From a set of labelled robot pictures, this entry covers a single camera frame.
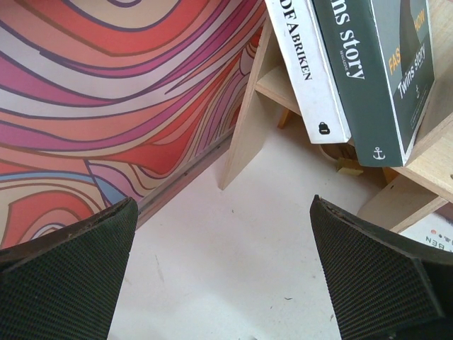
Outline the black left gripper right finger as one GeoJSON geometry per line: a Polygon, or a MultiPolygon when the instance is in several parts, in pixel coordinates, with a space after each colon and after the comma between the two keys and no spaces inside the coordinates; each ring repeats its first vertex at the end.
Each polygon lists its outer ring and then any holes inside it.
{"type": "Polygon", "coordinates": [[[452,254],[315,195],[309,210],[342,339],[451,339],[452,254]]]}

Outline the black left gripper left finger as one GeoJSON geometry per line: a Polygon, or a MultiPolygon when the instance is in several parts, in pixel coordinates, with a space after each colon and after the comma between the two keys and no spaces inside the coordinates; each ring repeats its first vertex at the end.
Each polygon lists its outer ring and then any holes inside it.
{"type": "Polygon", "coordinates": [[[1,250],[1,338],[107,339],[137,221],[126,198],[1,250]]]}

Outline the wooden bookshelf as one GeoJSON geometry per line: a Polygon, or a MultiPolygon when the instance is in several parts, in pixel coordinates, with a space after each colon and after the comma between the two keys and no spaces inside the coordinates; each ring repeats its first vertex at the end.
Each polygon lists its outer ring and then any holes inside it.
{"type": "MultiPolygon", "coordinates": [[[[452,202],[452,2],[430,1],[436,82],[425,106],[415,147],[398,176],[364,204],[358,215],[402,232],[452,202]]],[[[263,148],[275,114],[295,111],[294,96],[270,18],[263,30],[241,110],[219,180],[224,190],[263,148]]]]}

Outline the white spiral notebook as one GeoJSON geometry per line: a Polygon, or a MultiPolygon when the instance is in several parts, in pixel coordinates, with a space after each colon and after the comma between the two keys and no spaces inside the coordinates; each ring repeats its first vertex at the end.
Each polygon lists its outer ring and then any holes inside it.
{"type": "Polygon", "coordinates": [[[448,252],[453,250],[452,221],[437,213],[424,217],[400,234],[437,249],[448,252]]]}

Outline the yellow sticky note pad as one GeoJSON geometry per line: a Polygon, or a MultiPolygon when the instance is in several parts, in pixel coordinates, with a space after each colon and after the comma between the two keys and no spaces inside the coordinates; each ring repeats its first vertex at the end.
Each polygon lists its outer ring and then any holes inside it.
{"type": "Polygon", "coordinates": [[[364,173],[363,167],[354,159],[339,158],[336,162],[336,171],[339,174],[359,176],[364,173]]]}

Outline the white magazine underneath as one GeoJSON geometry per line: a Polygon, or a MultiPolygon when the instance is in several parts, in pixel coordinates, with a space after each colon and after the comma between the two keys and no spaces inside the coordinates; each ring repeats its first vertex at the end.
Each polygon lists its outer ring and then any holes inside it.
{"type": "Polygon", "coordinates": [[[265,4],[310,141],[348,142],[350,128],[312,2],[265,4]]]}

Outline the black white magazine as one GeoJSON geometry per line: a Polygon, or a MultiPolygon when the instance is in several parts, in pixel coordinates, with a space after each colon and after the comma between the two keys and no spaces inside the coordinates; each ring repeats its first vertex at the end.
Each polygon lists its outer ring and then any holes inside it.
{"type": "Polygon", "coordinates": [[[401,167],[435,82],[427,1],[314,1],[358,161],[401,167]]]}

